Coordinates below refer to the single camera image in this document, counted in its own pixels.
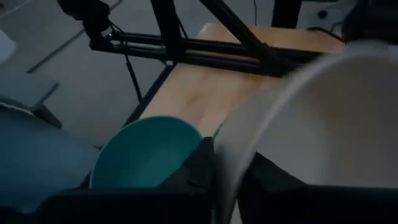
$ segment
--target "gray floor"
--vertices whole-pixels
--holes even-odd
[[[109,5],[117,1],[106,0]],[[258,25],[270,26],[273,0],[256,1]],[[24,0],[2,2],[12,8]],[[226,0],[226,3],[245,23],[254,24],[252,1]],[[175,4],[190,37],[196,36],[204,23],[217,21],[199,0],[175,0]],[[345,10],[332,10],[326,20],[317,19],[317,11],[327,5],[305,2],[298,27],[329,28],[346,13]],[[125,31],[159,34],[149,0],[123,0],[110,18]],[[0,16],[0,29],[17,43],[12,58],[0,65],[1,75],[9,71],[26,72],[81,30],[81,25],[64,14],[56,0],[33,0]],[[131,60],[141,91],[146,93],[164,66],[156,60],[135,57]],[[59,89],[45,104],[59,117],[65,130],[93,144],[104,144],[137,106],[123,56],[91,51],[85,34],[27,75],[48,75],[59,81]]]

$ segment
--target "table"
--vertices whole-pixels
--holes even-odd
[[[322,32],[274,27],[250,29],[261,41],[274,47],[329,52],[343,45]],[[221,24],[207,24],[197,38],[238,42]],[[133,119],[172,115],[193,124],[203,136],[212,136],[243,101],[279,82],[280,78],[178,63],[165,69],[152,86],[154,90],[149,90],[135,110]]]

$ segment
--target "teal bowl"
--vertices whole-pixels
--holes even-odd
[[[171,116],[135,121],[101,150],[90,188],[153,188],[173,174],[202,140],[199,131]]]

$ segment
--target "cable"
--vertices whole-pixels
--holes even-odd
[[[178,16],[177,16],[177,19],[178,19],[178,24],[180,25],[180,28],[182,30],[182,33],[184,34],[185,38],[187,39],[188,38],[187,32],[185,31],[184,26],[182,25],[182,22]]]
[[[111,24],[112,24],[112,26],[114,28],[116,28],[122,34],[125,34],[125,32],[122,29],[120,29],[116,24],[114,24],[113,22],[111,22]],[[123,46],[127,47],[127,41],[126,40],[124,40]],[[132,82],[134,84],[134,88],[136,89],[138,102],[140,103],[142,101],[142,95],[141,95],[141,91],[139,89],[139,85],[138,85],[138,80],[137,80],[136,74],[134,73],[134,70],[132,69],[132,65],[131,65],[131,62],[129,60],[129,56],[127,54],[124,54],[124,58],[126,59],[126,66],[127,66],[127,69],[129,70],[130,77],[131,77]]]
[[[254,3],[254,25],[257,25],[257,3],[256,0],[253,0]]]
[[[324,33],[328,34],[329,36],[331,36],[331,37],[333,37],[333,38],[335,38],[335,39],[337,39],[337,40],[339,40],[339,41],[344,43],[344,40],[341,37],[337,36],[336,34],[330,32],[330,31],[325,30],[324,28],[321,28],[321,27],[309,27],[309,28],[307,28],[307,30],[324,32]]]

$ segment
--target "bowl rim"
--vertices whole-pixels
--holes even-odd
[[[98,155],[98,158],[97,158],[97,160],[95,161],[94,167],[91,169],[91,172],[90,172],[90,181],[89,181],[89,184],[88,184],[88,188],[89,188],[89,189],[92,189],[92,188],[93,188],[93,176],[94,176],[94,171],[96,170],[96,166],[97,166],[98,159],[99,159],[100,156],[102,155],[103,151],[106,149],[106,146],[108,146],[108,144],[109,144],[119,133],[123,132],[125,129],[127,129],[128,127],[130,127],[130,126],[132,126],[132,125],[134,125],[134,124],[136,124],[136,123],[143,122],[143,121],[147,121],[147,120],[149,120],[149,119],[159,119],[159,118],[168,118],[168,119],[171,118],[171,119],[174,119],[174,120],[182,121],[184,124],[187,124],[189,127],[191,127],[192,130],[194,130],[194,132],[196,132],[196,133],[198,134],[198,136],[200,136],[200,137],[203,139],[203,136],[201,135],[201,133],[199,132],[199,130],[198,130],[196,127],[194,127],[194,125],[192,125],[192,124],[189,123],[188,121],[185,121],[184,119],[179,118],[179,117],[176,117],[176,116],[171,116],[171,115],[158,115],[158,116],[149,116],[149,117],[146,117],[146,118],[137,119],[137,120],[131,122],[130,124],[126,125],[125,127],[121,128],[121,129],[120,129],[113,137],[111,137],[111,139],[101,148],[101,150],[100,150],[100,152],[99,152],[99,155]]]

